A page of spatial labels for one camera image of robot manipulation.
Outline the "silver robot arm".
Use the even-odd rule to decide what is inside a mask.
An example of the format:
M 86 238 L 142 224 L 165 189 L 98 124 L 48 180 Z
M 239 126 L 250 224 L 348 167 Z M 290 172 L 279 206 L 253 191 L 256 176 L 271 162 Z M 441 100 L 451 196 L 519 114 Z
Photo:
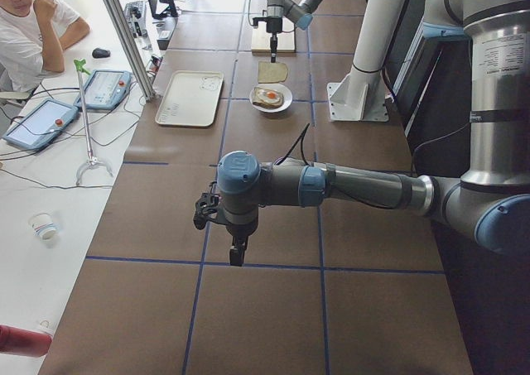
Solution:
M 459 178 L 366 171 L 285 156 L 261 163 L 224 155 L 197 228 L 222 224 L 229 261 L 242 266 L 258 211 L 310 207 L 327 198 L 409 209 L 505 255 L 529 250 L 529 0 L 425 0 L 426 38 L 472 42 L 470 168 Z
M 293 23 L 295 28 L 306 30 L 311 24 L 314 11 L 323 0 L 267 0 L 265 15 L 266 32 L 270 35 L 270 60 L 277 62 L 278 35 L 283 32 L 283 19 Z

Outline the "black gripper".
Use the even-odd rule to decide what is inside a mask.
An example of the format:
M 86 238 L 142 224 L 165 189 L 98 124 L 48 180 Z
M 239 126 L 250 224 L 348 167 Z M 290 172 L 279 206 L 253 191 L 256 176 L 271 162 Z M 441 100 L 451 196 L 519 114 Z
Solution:
M 241 267 L 244 264 L 248 238 L 258 228 L 258 216 L 236 215 L 231 219 L 226 219 L 225 227 L 232 236 L 232 243 L 229 249 L 229 264 L 233 267 Z
M 271 53 L 271 63 L 276 63 L 277 61 L 277 44 L 278 39 L 277 35 L 282 33 L 282 18 L 281 17 L 267 17 L 266 21 L 266 32 L 270 34 L 270 51 Z

